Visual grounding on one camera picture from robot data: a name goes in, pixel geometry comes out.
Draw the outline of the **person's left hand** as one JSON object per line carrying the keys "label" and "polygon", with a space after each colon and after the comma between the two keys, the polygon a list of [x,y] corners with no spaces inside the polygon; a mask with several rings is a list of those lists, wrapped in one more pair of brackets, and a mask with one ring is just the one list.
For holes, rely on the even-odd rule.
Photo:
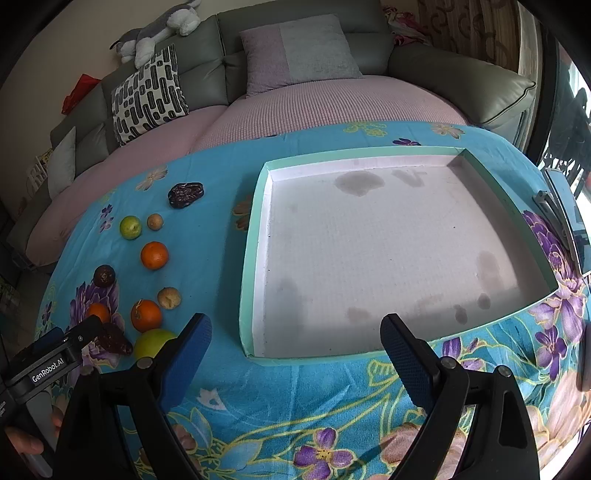
{"label": "person's left hand", "polygon": [[[52,407],[52,413],[50,415],[50,419],[53,426],[53,434],[54,437],[57,438],[59,436],[62,423],[63,423],[63,412],[62,410],[57,407]],[[12,447],[11,448],[1,448],[1,459],[6,457],[7,452],[16,452],[20,455],[23,454],[31,454],[31,455],[38,455],[41,454],[44,450],[44,446],[41,440],[33,437],[32,435],[17,430],[12,427],[7,427],[4,429],[6,438],[10,441]]]}

